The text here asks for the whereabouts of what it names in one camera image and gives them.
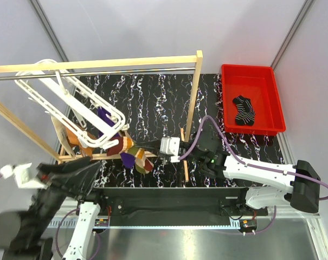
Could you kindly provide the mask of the beige argyle sock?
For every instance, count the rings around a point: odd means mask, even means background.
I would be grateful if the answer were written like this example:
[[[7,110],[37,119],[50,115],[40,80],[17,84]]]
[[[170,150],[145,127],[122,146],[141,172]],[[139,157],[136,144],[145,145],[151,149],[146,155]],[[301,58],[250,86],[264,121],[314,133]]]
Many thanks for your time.
[[[143,148],[135,148],[135,167],[141,174],[148,174],[153,170],[153,163],[145,155]]]

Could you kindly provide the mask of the purple sock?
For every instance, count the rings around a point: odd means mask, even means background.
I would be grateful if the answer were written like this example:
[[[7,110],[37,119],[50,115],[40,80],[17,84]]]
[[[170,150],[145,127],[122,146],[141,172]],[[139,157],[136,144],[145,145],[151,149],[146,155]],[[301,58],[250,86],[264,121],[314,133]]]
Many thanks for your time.
[[[104,122],[106,122],[110,127],[113,127],[115,123],[111,120],[111,114],[109,111],[102,107],[97,108],[97,115],[100,117]],[[126,168],[132,168],[135,165],[135,157],[131,154],[122,152],[120,153],[120,157],[122,159],[123,165]]]

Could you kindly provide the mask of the brown orange striped sock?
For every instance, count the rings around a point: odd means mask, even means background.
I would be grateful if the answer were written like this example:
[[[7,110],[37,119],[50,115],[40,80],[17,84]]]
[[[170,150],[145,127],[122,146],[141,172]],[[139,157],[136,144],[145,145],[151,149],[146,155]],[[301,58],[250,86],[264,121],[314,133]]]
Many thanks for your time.
[[[126,136],[116,136],[111,139],[111,141],[117,141],[113,147],[107,150],[107,155],[112,156],[121,153],[129,153],[131,155],[136,155],[138,153],[139,147],[136,147],[136,143]]]

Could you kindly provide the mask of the white plastic clip hanger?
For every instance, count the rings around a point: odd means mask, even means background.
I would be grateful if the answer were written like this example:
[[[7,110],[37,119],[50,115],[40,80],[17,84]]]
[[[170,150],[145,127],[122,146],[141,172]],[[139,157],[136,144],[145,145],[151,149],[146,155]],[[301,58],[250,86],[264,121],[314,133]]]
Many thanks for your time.
[[[40,104],[53,118],[67,127],[76,135],[83,147],[102,148],[104,150],[119,144],[113,137],[126,126],[124,114],[112,106],[110,103],[93,92],[75,76],[64,77],[67,73],[65,69],[54,70],[53,77],[50,78],[45,73],[45,69],[37,71],[20,71],[15,75],[15,83],[23,89],[34,101]],[[26,77],[37,76],[48,89],[59,97],[71,110],[79,121],[79,125],[72,122],[60,110],[46,100],[38,91],[33,89],[27,82]],[[70,83],[80,93],[89,98],[92,105],[97,108],[104,108],[110,112],[110,119],[114,122],[113,126],[108,125],[103,119],[97,116],[91,109],[74,97],[73,94],[64,86],[63,81]]]

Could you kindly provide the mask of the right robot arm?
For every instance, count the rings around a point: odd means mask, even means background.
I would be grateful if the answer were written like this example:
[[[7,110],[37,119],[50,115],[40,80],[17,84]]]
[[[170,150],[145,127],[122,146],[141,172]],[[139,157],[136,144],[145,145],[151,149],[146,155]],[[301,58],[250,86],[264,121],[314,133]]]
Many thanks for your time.
[[[170,163],[195,161],[200,172],[209,178],[258,183],[259,186],[242,190],[236,201],[236,208],[243,215],[263,207],[287,205],[305,213],[319,211],[320,177],[307,161],[272,164],[234,156],[224,150],[218,138],[205,131],[195,133],[190,142],[163,137],[137,146]]]

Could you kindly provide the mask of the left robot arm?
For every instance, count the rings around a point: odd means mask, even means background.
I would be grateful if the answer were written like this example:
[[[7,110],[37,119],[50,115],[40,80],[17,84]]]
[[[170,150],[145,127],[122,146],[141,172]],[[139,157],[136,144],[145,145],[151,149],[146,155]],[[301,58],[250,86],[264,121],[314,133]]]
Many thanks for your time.
[[[20,189],[37,189],[27,210],[0,213],[0,250],[3,259],[53,259],[52,245],[56,238],[43,238],[66,198],[75,199],[78,220],[62,259],[86,259],[95,220],[107,209],[101,192],[94,182],[101,162],[90,157],[33,167],[31,163],[5,165],[0,177],[13,177]]]

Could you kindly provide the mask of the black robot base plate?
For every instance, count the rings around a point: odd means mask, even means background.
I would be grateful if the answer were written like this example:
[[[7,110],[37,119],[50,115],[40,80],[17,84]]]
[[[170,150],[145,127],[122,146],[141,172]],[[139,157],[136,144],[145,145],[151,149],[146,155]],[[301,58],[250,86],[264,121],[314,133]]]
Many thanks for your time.
[[[245,187],[102,189],[111,206],[111,226],[127,228],[219,228],[232,220],[267,216],[245,204]]]

